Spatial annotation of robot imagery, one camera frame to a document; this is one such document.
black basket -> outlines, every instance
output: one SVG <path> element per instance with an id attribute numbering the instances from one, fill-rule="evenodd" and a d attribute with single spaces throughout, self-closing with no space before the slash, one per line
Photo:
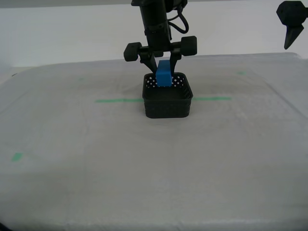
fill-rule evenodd
<path id="1" fill-rule="evenodd" d="M 149 118 L 183 118 L 189 115 L 192 90 L 183 73 L 174 73 L 171 87 L 158 87 L 154 74 L 144 76 L 142 97 Z"/>

white wall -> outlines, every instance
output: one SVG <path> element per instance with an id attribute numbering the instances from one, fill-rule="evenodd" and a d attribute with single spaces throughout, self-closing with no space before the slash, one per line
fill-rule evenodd
<path id="1" fill-rule="evenodd" d="M 284 52 L 282 1 L 190 2 L 188 35 L 198 37 L 198 54 Z M 122 59 L 127 43 L 146 41 L 130 5 L 0 9 L 0 22 L 0 62 L 11 66 Z M 173 30 L 174 41 L 181 37 Z M 288 51 L 307 58 L 307 38 L 308 29 Z"/>

black cable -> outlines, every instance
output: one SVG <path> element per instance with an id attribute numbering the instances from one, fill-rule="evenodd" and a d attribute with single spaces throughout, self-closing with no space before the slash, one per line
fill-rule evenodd
<path id="1" fill-rule="evenodd" d="M 180 8 L 180 11 L 181 11 L 181 13 L 183 12 L 183 7 L 177 7 L 177 9 L 178 8 Z M 175 19 L 177 19 L 179 17 L 179 13 L 178 13 L 178 15 L 177 16 L 175 16 L 175 17 L 173 17 L 173 18 L 170 18 L 170 19 L 168 19 L 168 22 L 170 22 L 170 21 L 173 21 L 173 20 L 175 20 Z"/>
<path id="2" fill-rule="evenodd" d="M 188 22 L 186 20 L 186 18 L 184 17 L 184 15 L 182 15 L 181 9 L 178 8 L 178 17 L 180 17 L 180 19 L 182 20 L 184 26 L 185 26 L 185 30 L 179 28 L 177 25 L 175 25 L 174 23 L 168 21 L 168 24 L 170 26 L 172 26 L 173 28 L 175 28 L 178 32 L 182 33 L 182 34 L 186 34 L 189 31 L 189 25 Z"/>

green tape line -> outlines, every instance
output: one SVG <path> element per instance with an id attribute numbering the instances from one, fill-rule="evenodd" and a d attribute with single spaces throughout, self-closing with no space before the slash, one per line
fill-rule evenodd
<path id="1" fill-rule="evenodd" d="M 222 100 L 231 100 L 231 97 L 203 97 L 203 98 L 193 98 L 195 101 L 222 101 Z"/>
<path id="2" fill-rule="evenodd" d="M 12 157 L 12 162 L 19 161 L 21 158 L 23 158 L 23 153 L 15 153 L 15 155 Z"/>
<path id="3" fill-rule="evenodd" d="M 203 97 L 193 98 L 194 101 L 226 101 L 231 100 L 231 97 Z M 143 102 L 143 99 L 109 99 L 109 100 L 96 100 L 95 103 L 137 103 Z"/>
<path id="4" fill-rule="evenodd" d="M 135 103 L 135 102 L 143 102 L 143 99 L 111 99 L 111 100 L 96 100 L 96 103 Z"/>

basket rim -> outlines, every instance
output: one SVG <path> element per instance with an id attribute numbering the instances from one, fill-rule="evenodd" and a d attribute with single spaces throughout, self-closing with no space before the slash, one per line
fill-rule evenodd
<path id="1" fill-rule="evenodd" d="M 184 80 L 186 81 L 186 83 L 187 83 L 187 88 L 188 88 L 188 91 L 189 91 L 189 93 L 190 93 L 190 97 L 188 98 L 188 99 L 179 99 L 179 100 L 149 100 L 149 99 L 146 99 L 145 98 L 145 91 L 146 91 L 146 89 L 147 89 L 147 87 L 146 87 L 146 78 L 147 77 L 149 77 L 149 76 L 154 76 L 154 73 L 150 73 L 150 74 L 146 74 L 145 76 L 144 76 L 144 78 L 143 78 L 143 89 L 142 89 L 142 98 L 143 98 L 143 100 L 146 102 L 152 102 L 152 103 L 154 103 L 154 102 L 160 102 L 160 103 L 162 103 L 162 102 L 185 102 L 185 101 L 191 101 L 192 100 L 192 98 L 193 98 L 193 92 L 192 92 L 192 89 L 191 89 L 191 86 L 189 85 L 189 82 L 188 82 L 188 80 L 187 80 L 187 77 L 186 77 L 186 75 L 184 74 L 184 73 L 182 73 L 182 72 L 175 72 L 174 73 L 174 75 L 175 76 L 182 76 L 183 78 L 184 78 Z"/>

